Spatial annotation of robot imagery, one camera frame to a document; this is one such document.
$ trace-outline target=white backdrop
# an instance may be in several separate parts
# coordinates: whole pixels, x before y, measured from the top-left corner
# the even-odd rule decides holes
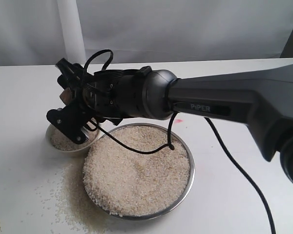
[[[293,0],[0,0],[0,65],[276,58],[292,29]]]

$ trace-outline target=red mark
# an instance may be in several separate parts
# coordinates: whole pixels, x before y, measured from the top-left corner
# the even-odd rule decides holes
[[[174,122],[175,123],[181,123],[181,122],[183,122],[183,120],[182,119],[176,119]]]

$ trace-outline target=bowl rim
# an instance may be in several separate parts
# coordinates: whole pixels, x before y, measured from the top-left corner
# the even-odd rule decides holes
[[[51,134],[48,136],[48,132],[49,131],[55,131],[57,128],[53,125],[53,124],[50,124],[47,128],[47,130],[45,131],[45,138],[48,142],[48,144],[53,148],[55,149],[56,151],[58,152],[62,152],[62,153],[76,153],[76,152],[80,152],[80,151],[83,151],[85,149],[87,149],[88,147],[90,147],[97,139],[100,138],[100,130],[97,129],[96,131],[98,131],[96,137],[92,140],[92,141],[89,141],[87,145],[85,145],[84,147],[80,148],[80,149],[77,149],[77,150],[60,150],[58,148],[56,148],[54,145],[52,145],[51,143]]]
[[[159,129],[159,130],[161,130],[163,132],[167,132],[167,128],[165,128],[163,126],[160,126],[160,125],[152,124],[152,123],[130,123],[130,124],[125,124],[125,125],[116,127],[114,129],[112,129],[111,131],[109,131],[108,133],[111,134],[111,133],[113,133],[115,131],[118,131],[120,129],[128,128],[128,127],[135,127],[135,126],[154,127],[154,128],[157,128],[157,129]],[[180,203],[189,194],[190,189],[191,189],[191,187],[193,185],[194,175],[195,175],[194,159],[193,159],[192,153],[191,153],[189,147],[186,145],[186,143],[178,135],[176,135],[173,131],[171,132],[171,135],[172,135],[172,139],[179,141],[183,145],[184,149],[187,152],[188,159],[189,159],[189,165],[190,165],[189,177],[188,177],[188,182],[187,182],[187,185],[186,185],[184,191],[181,193],[181,195],[178,197],[178,199],[176,201],[174,201],[170,206],[166,207],[165,209],[163,209],[161,211],[158,211],[158,212],[155,212],[155,213],[152,213],[152,214],[142,215],[142,216],[129,216],[129,215],[119,216],[117,214],[110,214],[111,216],[121,218],[121,219],[126,219],[126,220],[147,220],[147,219],[157,218],[157,217],[165,215],[168,212],[174,210],[178,205],[180,205]],[[104,134],[103,136],[100,137],[100,139],[104,138],[104,137],[107,137],[107,135]],[[87,188],[86,188],[85,184],[84,184],[84,188],[85,188],[85,191],[87,192],[87,194],[89,196],[89,193],[87,191]],[[95,204],[95,201],[90,196],[89,196],[89,198]],[[104,210],[101,206],[99,206],[97,204],[95,204],[95,205],[109,214],[109,211]]]

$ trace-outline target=rice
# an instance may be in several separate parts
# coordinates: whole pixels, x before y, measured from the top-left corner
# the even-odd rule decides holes
[[[131,126],[112,133],[141,151],[167,142],[167,134],[151,126]],[[90,148],[84,164],[84,186],[91,200],[112,215],[143,216],[164,210],[184,191],[189,177],[185,148],[176,140],[152,155],[125,149],[109,137]]]
[[[90,125],[92,129],[94,128],[94,126],[91,123],[88,123],[88,124]],[[99,130],[96,130],[94,132],[87,130],[87,134],[89,136],[89,140],[83,144],[78,145],[72,142],[58,129],[55,129],[53,134],[51,135],[50,141],[51,141],[51,144],[59,150],[74,151],[89,145],[97,137],[97,135],[99,134]]]

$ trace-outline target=table surface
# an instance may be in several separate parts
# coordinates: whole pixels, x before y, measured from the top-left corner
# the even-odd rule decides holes
[[[231,61],[154,63],[180,78],[263,70],[293,64],[293,58]],[[112,64],[110,68],[140,68],[145,64]],[[90,71],[100,70],[91,65]],[[50,196],[62,181],[64,162],[46,147],[45,114],[63,106],[62,91],[54,66],[0,67],[0,234],[85,233],[72,230],[65,219],[55,222],[56,199]],[[202,117],[179,114],[173,131],[189,146],[196,174],[187,198],[171,213],[149,221],[98,218],[94,233],[140,234],[268,234],[264,206],[253,187],[230,163]],[[166,126],[167,121],[150,122]],[[284,175],[279,156],[266,162],[247,128],[215,120],[215,125],[234,158],[263,191],[274,217],[277,233],[293,234],[293,185]],[[104,128],[113,126],[105,123]]]

